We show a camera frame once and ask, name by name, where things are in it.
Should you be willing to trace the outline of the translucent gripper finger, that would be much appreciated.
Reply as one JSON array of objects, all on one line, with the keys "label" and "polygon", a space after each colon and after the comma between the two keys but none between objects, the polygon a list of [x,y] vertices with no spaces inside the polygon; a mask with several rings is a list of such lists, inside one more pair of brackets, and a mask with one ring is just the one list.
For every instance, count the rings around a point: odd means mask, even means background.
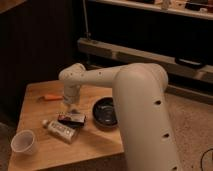
[{"label": "translucent gripper finger", "polygon": [[72,104],[72,109],[71,109],[71,111],[72,111],[72,112],[76,112],[76,111],[77,111],[77,108],[78,108],[78,105],[77,105],[77,104]]},{"label": "translucent gripper finger", "polygon": [[70,110],[71,110],[71,105],[70,105],[70,104],[67,104],[66,112],[69,112]]}]

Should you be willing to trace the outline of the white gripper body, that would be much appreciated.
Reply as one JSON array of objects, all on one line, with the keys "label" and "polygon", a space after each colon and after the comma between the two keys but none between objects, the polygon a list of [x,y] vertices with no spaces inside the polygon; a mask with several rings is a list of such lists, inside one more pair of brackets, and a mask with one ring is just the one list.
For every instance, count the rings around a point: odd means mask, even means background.
[{"label": "white gripper body", "polygon": [[63,91],[63,101],[66,104],[74,104],[78,103],[80,99],[80,86],[74,85],[74,86],[64,86]]}]

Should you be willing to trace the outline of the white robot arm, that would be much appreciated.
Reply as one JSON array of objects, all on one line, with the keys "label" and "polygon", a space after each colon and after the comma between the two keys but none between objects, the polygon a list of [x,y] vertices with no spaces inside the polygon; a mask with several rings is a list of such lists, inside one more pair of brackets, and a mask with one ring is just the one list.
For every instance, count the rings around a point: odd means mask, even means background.
[{"label": "white robot arm", "polygon": [[83,84],[110,87],[129,171],[183,171],[165,104],[168,76],[153,63],[86,70],[76,63],[59,74],[63,103],[79,101]]}]

